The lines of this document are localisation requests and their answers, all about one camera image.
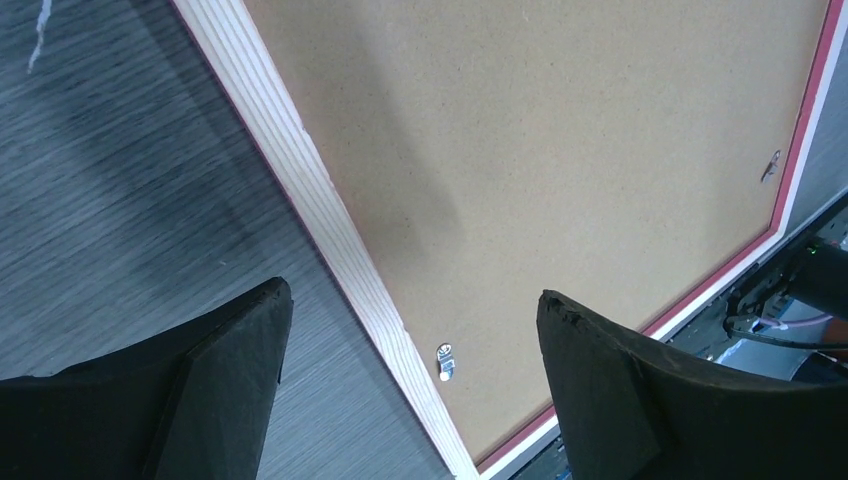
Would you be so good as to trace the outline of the pink wooden picture frame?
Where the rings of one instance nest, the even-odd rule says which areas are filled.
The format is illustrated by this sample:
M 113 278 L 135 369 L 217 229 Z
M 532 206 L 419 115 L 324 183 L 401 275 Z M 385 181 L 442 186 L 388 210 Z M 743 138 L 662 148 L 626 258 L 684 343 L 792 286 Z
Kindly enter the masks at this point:
M 179 1 L 184 20 L 408 404 L 458 479 L 492 479 L 557 423 L 545 409 L 483 462 L 475 463 L 386 289 L 271 55 L 241 1 Z M 847 30 L 829 3 L 768 229 L 712 273 L 645 333 L 669 335 L 759 260 L 786 232 Z

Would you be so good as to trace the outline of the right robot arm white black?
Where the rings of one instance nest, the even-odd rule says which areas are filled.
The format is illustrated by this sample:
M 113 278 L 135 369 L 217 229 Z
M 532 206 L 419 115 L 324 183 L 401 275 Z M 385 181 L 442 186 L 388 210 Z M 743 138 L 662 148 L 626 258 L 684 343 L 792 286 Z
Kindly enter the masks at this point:
M 830 243 L 814 243 L 795 257 L 787 287 L 794 299 L 847 320 L 847 252 Z

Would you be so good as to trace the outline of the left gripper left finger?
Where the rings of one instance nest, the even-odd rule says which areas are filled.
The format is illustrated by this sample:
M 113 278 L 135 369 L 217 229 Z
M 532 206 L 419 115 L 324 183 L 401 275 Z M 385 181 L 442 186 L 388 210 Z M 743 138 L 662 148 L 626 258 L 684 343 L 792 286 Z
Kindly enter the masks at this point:
M 253 479 L 290 333 L 271 278 L 52 376 L 1 383 L 5 479 Z

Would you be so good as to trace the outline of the brown cardboard backing board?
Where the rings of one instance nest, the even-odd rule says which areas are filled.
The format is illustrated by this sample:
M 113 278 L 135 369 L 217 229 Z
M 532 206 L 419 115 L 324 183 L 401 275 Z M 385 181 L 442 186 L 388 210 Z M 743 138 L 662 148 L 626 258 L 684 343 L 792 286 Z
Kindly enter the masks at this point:
M 556 290 L 629 328 L 770 224 L 825 1 L 251 1 L 481 461 L 550 400 Z

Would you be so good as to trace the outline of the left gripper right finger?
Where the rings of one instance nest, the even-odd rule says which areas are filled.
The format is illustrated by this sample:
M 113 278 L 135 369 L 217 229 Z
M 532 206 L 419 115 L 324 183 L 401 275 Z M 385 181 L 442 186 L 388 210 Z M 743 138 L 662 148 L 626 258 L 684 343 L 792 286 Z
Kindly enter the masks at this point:
M 712 363 L 546 290 L 537 331 L 576 479 L 843 479 L 847 387 Z

